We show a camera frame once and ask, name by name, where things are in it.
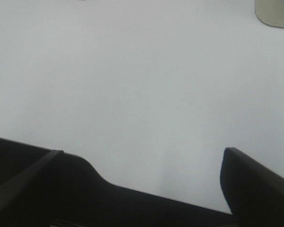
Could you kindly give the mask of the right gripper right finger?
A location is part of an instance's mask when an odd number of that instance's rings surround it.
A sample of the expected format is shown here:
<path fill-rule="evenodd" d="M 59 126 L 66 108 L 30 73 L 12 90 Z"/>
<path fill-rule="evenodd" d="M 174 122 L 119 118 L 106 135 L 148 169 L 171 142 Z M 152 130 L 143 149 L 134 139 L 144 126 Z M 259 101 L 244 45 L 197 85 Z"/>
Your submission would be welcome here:
<path fill-rule="evenodd" d="M 220 185 L 239 227 L 284 227 L 284 178 L 236 148 L 226 148 Z"/>

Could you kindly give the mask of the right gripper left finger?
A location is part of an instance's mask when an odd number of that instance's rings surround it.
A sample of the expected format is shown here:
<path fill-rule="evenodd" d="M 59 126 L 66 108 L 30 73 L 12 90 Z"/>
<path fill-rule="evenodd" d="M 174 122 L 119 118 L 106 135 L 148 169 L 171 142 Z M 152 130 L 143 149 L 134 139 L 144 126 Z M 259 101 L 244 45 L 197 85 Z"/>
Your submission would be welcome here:
<path fill-rule="evenodd" d="M 223 227 L 234 217 L 107 182 L 85 159 L 0 138 L 0 227 Z"/>

